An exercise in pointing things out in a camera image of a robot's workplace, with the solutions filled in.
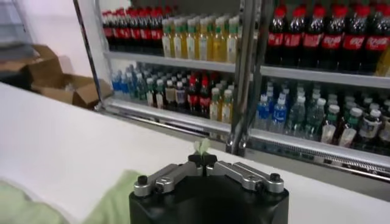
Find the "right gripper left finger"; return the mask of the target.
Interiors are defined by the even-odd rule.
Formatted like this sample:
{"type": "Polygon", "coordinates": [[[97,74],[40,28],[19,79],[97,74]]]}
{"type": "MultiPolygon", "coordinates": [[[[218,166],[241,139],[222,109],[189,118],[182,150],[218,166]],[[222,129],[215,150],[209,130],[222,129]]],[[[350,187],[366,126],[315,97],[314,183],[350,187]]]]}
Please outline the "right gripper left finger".
{"type": "Polygon", "coordinates": [[[139,176],[134,183],[133,193],[137,197],[148,197],[153,192],[167,194],[174,191],[184,178],[200,176],[202,173],[202,156],[190,155],[184,164],[168,164],[150,176],[139,176]]]}

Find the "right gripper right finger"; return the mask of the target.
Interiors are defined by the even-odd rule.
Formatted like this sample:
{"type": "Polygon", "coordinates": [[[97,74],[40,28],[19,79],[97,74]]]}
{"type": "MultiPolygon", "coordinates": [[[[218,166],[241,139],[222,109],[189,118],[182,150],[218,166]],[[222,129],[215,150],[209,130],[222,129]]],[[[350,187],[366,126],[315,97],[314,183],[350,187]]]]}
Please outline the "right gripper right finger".
{"type": "Polygon", "coordinates": [[[228,178],[247,191],[263,188],[266,192],[281,194],[285,190],[284,180],[278,173],[265,173],[241,162],[228,163],[211,154],[203,155],[203,165],[206,176],[228,178]]]}

